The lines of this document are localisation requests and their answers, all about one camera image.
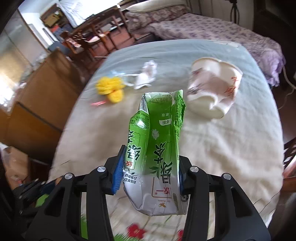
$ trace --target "white blanket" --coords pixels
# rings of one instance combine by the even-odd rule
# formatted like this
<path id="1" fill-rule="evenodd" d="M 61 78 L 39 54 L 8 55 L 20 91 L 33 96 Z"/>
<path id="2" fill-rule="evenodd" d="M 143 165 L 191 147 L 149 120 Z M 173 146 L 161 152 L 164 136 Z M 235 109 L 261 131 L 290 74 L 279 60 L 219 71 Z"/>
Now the white blanket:
<path id="1" fill-rule="evenodd" d="M 179 140 L 180 155 L 205 172 L 230 173 L 240 184 L 263 220 L 268 223 L 282 186 L 283 141 L 281 123 L 268 84 L 255 60 L 242 46 L 222 45 L 196 39 L 140 44 L 111 54 L 94 74 L 77 101 L 57 147 L 50 180 L 67 172 L 89 173 L 104 165 L 127 143 L 128 123 L 144 92 L 186 93 L 191 64 L 201 57 L 215 57 L 238 66 L 243 77 L 233 106 L 219 120 L 207 120 L 185 110 Z M 152 87 L 125 88 L 124 100 L 98 107 L 102 100 L 96 81 L 112 70 L 139 73 L 144 62 L 158 63 Z M 214 231 L 214 202 L 210 197 L 209 237 Z M 122 187 L 107 196 L 114 235 L 131 236 L 135 227 L 145 240 L 176 240 L 186 216 L 148 217 L 136 211 Z"/>

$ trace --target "plastic wrapper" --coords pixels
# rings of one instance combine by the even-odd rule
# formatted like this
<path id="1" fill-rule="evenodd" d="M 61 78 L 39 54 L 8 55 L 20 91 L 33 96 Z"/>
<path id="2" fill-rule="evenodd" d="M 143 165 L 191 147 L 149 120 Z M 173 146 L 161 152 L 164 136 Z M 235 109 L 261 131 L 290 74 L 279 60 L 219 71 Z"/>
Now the plastic wrapper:
<path id="1" fill-rule="evenodd" d="M 129 123 L 124 189 L 135 209 L 149 216 L 187 212 L 178 176 L 182 96 L 182 90 L 145 93 Z"/>
<path id="2" fill-rule="evenodd" d="M 111 72 L 113 76 L 118 76 L 122 78 L 123 83 L 126 86 L 134 87 L 134 89 L 140 89 L 142 87 L 150 87 L 151 84 L 155 80 L 155 75 L 157 74 L 157 63 L 153 60 L 149 62 L 145 62 L 142 67 L 142 72 L 140 74 L 125 74 L 119 73 L 117 71 Z"/>

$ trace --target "wooden cabinet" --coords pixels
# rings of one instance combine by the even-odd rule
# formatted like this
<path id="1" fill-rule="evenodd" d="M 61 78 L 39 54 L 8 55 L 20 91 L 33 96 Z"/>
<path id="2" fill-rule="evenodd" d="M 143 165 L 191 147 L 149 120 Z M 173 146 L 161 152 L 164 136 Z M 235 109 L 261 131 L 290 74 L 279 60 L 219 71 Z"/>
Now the wooden cabinet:
<path id="1" fill-rule="evenodd" d="M 55 50 L 29 76 L 10 114 L 0 112 L 0 139 L 31 158 L 51 164 L 82 89 L 77 69 Z"/>

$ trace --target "yellow sponge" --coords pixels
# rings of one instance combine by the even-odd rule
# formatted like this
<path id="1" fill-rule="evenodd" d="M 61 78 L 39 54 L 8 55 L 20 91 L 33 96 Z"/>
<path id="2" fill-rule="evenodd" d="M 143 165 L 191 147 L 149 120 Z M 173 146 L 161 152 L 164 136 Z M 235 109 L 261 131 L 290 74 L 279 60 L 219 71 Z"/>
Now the yellow sponge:
<path id="1" fill-rule="evenodd" d="M 112 103 L 118 103 L 123 99 L 123 90 L 115 90 L 112 93 L 108 94 L 107 97 Z"/>
<path id="2" fill-rule="evenodd" d="M 98 94 L 107 95 L 116 90 L 124 88 L 124 84 L 122 83 L 122 80 L 119 77 L 109 78 L 105 76 L 98 80 L 96 88 Z"/>

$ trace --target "red flower pattern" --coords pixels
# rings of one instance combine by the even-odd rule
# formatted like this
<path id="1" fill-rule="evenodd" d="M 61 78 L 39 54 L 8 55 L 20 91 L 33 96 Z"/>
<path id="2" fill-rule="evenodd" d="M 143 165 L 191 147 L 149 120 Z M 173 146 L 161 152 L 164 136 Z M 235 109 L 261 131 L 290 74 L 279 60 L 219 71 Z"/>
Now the red flower pattern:
<path id="1" fill-rule="evenodd" d="M 146 231 L 144 229 L 140 229 L 136 223 L 133 223 L 131 226 L 129 226 L 127 231 L 129 237 L 138 239 L 144 238 L 144 233 L 146 233 Z"/>
<path id="2" fill-rule="evenodd" d="M 184 233 L 184 230 L 183 229 L 181 229 L 181 230 L 178 231 L 178 233 L 177 233 L 177 235 L 178 235 L 177 241 L 181 241 L 182 240 L 183 233 Z"/>

